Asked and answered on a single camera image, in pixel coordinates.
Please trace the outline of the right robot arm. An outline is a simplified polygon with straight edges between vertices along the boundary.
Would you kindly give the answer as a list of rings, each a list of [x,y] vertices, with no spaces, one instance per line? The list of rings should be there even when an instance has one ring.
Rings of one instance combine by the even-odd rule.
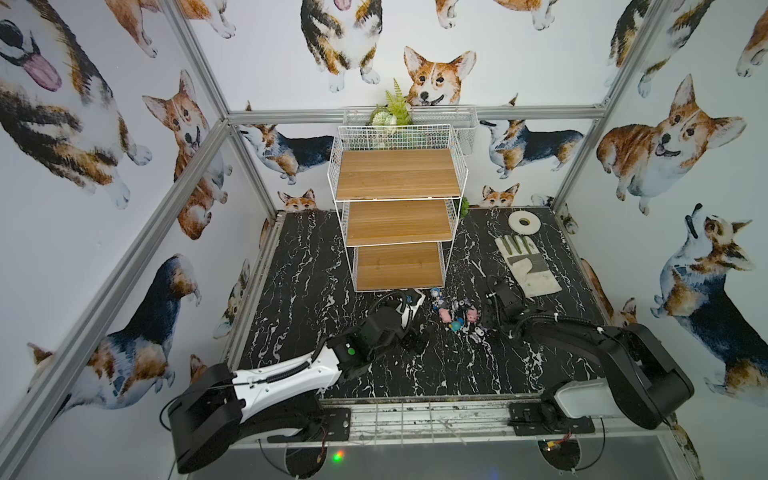
[[[522,289],[486,279],[490,329],[517,343],[567,351],[597,366],[602,376],[545,391],[543,415],[558,421],[624,417],[654,430],[690,400],[695,388],[661,341],[645,326],[602,326],[528,303]]]

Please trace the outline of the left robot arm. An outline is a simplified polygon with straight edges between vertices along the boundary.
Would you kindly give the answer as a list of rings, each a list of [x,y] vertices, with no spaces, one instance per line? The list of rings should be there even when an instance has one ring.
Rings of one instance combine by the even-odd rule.
[[[393,290],[359,324],[305,355],[249,370],[209,367],[160,414],[177,472],[198,471],[249,437],[279,443],[331,438],[334,418],[320,406],[319,392],[366,374],[393,350],[422,347],[414,322],[425,299],[419,290]]]

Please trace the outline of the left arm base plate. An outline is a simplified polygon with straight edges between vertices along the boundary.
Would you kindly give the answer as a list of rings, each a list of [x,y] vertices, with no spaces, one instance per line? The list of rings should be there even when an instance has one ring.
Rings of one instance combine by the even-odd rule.
[[[269,443],[347,441],[350,437],[350,408],[328,408],[312,413],[291,414],[278,421],[267,436]]]

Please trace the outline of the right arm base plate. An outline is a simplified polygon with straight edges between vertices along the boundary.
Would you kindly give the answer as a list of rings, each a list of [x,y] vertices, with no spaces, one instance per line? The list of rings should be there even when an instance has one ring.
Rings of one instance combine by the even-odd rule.
[[[517,436],[567,436],[596,431],[589,417],[570,418],[552,402],[512,402],[508,412],[508,425]]]

